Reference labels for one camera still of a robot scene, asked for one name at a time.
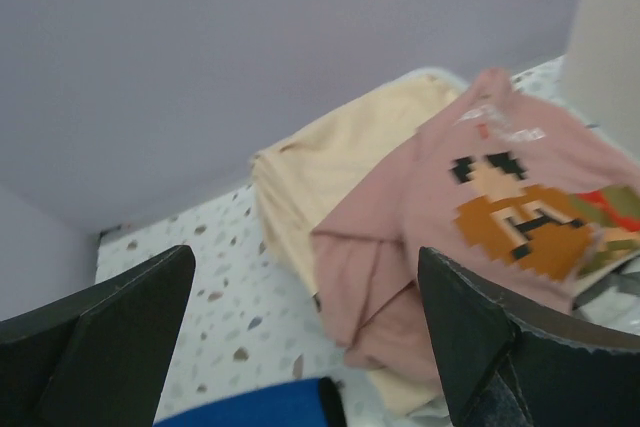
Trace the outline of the white laundry basket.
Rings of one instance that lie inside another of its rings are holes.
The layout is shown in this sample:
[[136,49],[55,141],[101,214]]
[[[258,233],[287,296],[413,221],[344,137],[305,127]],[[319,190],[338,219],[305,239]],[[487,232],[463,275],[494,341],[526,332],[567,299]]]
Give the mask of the white laundry basket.
[[564,314],[639,305],[639,166],[565,108],[482,72],[408,141],[397,207],[409,270],[433,247]]

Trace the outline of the pink printed t-shirt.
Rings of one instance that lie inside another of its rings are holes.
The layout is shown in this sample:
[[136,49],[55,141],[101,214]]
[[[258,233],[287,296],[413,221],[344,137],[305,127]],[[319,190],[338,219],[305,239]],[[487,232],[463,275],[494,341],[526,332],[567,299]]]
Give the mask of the pink printed t-shirt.
[[500,68],[388,154],[312,231],[326,334],[347,364],[439,386],[419,251],[569,313],[639,249],[639,166]]

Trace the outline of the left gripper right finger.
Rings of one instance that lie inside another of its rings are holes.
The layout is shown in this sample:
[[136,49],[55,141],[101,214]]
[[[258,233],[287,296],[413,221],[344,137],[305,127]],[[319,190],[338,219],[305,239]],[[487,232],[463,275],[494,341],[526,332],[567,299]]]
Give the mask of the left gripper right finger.
[[421,248],[418,285],[455,426],[636,426],[639,338]]

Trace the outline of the white drawer cabinet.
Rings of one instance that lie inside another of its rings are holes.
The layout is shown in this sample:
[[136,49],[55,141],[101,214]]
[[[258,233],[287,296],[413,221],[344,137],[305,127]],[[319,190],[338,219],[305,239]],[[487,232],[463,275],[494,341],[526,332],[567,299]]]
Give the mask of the white drawer cabinet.
[[580,0],[560,90],[624,150],[639,155],[639,0]]

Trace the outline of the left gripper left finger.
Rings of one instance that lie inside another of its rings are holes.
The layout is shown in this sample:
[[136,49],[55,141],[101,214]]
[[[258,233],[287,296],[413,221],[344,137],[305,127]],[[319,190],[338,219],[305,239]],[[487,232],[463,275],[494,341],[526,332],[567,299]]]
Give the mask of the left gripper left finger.
[[152,425],[194,273],[174,246],[2,321],[2,425]]

